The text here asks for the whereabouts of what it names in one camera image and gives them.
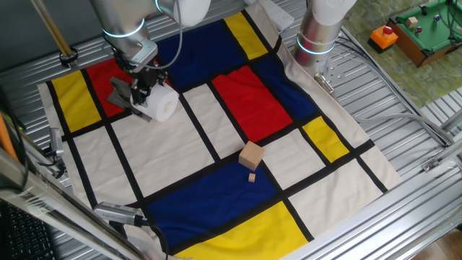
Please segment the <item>fabric mat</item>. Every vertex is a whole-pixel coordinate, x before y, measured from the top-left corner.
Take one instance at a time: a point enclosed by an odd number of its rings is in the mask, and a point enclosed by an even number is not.
[[[170,61],[178,36],[162,40]],[[401,181],[353,118],[292,59],[264,8],[185,32],[168,69],[180,94],[166,122],[106,102],[114,60],[40,84],[62,130],[74,193],[89,206],[139,207],[170,252],[194,259],[280,259]],[[247,141],[265,148],[251,170]]]

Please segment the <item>blue rectangle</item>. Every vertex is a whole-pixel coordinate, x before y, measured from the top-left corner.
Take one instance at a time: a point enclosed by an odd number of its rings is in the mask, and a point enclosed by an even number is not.
[[[168,71],[178,88],[204,80],[215,72],[223,72],[244,63],[222,20],[183,33],[183,47]],[[157,43],[163,63],[170,62],[178,49],[179,35]]]
[[[232,162],[148,206],[169,246],[225,224],[276,195],[258,167],[256,181],[249,169]]]
[[[298,120],[303,120],[316,112],[316,107],[308,99],[308,94],[283,77],[284,71],[273,56],[269,56],[253,65],[257,75],[275,91],[278,98]]]

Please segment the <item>yellow rectangle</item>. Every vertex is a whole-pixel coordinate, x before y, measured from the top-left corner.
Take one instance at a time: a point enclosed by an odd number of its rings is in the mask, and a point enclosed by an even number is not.
[[[194,260],[280,259],[307,240],[283,202],[224,234],[198,243],[175,256]]]
[[[247,22],[242,13],[225,18],[225,22],[236,37],[240,46],[244,49],[249,60],[258,58],[268,53],[263,43],[258,38],[255,31]]]
[[[80,71],[51,81],[71,132],[101,120]]]
[[[331,163],[349,152],[322,117],[304,125],[303,130]]]

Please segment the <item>small wooden cube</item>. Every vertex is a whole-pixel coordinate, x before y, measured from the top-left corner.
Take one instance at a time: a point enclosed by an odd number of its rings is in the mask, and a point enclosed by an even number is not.
[[[251,170],[255,170],[261,159],[263,159],[264,153],[265,149],[249,141],[239,154],[239,163]]]
[[[407,28],[414,28],[414,27],[417,26],[418,23],[419,23],[419,20],[417,20],[416,17],[410,17],[406,21],[406,27]]]
[[[255,173],[250,173],[248,175],[248,181],[249,182],[255,182]]]

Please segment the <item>black keyboard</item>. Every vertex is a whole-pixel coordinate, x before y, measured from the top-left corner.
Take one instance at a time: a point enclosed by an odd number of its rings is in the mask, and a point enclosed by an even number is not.
[[[1,201],[0,214],[0,258],[56,260],[50,228],[45,223]]]

